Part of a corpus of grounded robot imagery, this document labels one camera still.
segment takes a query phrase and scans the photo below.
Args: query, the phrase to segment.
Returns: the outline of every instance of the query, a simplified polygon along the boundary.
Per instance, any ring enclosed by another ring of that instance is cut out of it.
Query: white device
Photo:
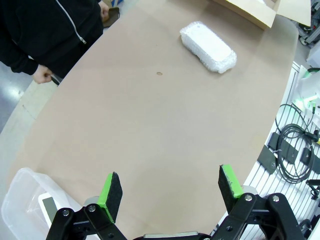
[[[299,77],[295,84],[292,102],[309,118],[312,117],[313,107],[315,112],[313,122],[320,126],[320,71],[308,75],[307,69],[301,66]]]
[[[55,218],[56,212],[62,207],[48,192],[39,195],[38,202],[42,210],[44,219],[50,228]]]
[[[237,62],[236,53],[200,21],[180,30],[182,44],[212,72],[224,73]]]

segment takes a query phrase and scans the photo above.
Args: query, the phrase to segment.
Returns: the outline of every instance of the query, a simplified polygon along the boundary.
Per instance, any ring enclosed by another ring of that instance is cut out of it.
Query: person
[[[38,84],[63,79],[103,34],[102,0],[0,0],[0,61]]]

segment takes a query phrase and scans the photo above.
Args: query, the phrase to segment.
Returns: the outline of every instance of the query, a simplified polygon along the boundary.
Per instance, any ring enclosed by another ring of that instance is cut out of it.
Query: beige table surface
[[[179,30],[202,21],[236,53],[209,72]],[[78,62],[47,103],[11,169],[48,174],[79,203],[120,176],[117,226],[210,233],[226,211],[219,165],[244,182],[289,77],[298,33],[280,16],[263,32],[206,0],[141,0]]]

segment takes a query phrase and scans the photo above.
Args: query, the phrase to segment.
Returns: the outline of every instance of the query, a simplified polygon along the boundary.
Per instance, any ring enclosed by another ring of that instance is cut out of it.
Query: floor
[[[0,62],[0,76],[1,133],[32,78],[27,74],[12,73],[11,69],[2,62]]]
[[[124,0],[120,12],[125,14],[138,0]],[[295,62],[308,68],[306,57],[309,49],[298,41]],[[35,84],[26,74],[12,73],[0,63],[0,181],[4,182],[11,163],[46,102],[56,91],[50,82]],[[6,194],[5,184],[0,185],[0,205]],[[12,233],[0,217],[1,239],[14,240]]]

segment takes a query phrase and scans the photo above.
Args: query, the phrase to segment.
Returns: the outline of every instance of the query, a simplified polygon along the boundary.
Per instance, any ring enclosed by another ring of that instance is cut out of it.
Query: white pegboard
[[[289,101],[290,96],[293,94],[295,89],[296,81],[298,79],[300,67],[293,62],[290,77],[288,80],[287,87],[285,89],[285,93],[282,99],[281,104],[291,104]],[[305,118],[305,121],[309,121],[310,119],[305,115],[302,115]],[[290,123],[295,123],[300,126],[303,125],[303,121],[301,117],[298,117],[298,114],[290,110],[290,107],[281,107],[277,113],[277,120],[279,123],[280,128]],[[309,125],[309,131],[313,133],[315,129],[319,129],[313,122]],[[265,141],[265,144],[269,142],[271,134],[277,132],[277,126],[274,123],[268,138]],[[296,145],[296,149],[298,150],[298,155],[295,160],[295,165],[297,167],[297,171],[305,168],[306,166],[299,162],[300,156],[302,154],[302,150],[305,147],[303,141],[295,142],[296,140],[291,139],[289,143],[292,146]],[[319,146],[314,146],[314,154],[318,157],[320,156]],[[294,173],[293,165],[289,166],[291,168],[291,173]],[[309,179],[320,179],[320,176],[315,172],[311,172]],[[256,188],[258,194],[261,197],[264,197],[269,194],[273,193],[282,193],[288,199],[288,202],[293,210],[295,217],[297,218],[298,223],[300,223],[304,219],[311,219],[318,208],[319,200],[312,200],[310,188],[306,185],[306,181],[303,181],[298,184],[290,184],[286,182],[278,169],[275,170],[273,174],[269,174],[265,168],[259,163],[256,162],[247,177],[246,181],[244,182],[246,186],[252,186]],[[242,237],[242,240],[263,240],[265,239],[264,234],[260,230],[258,225],[248,225],[245,229]]]

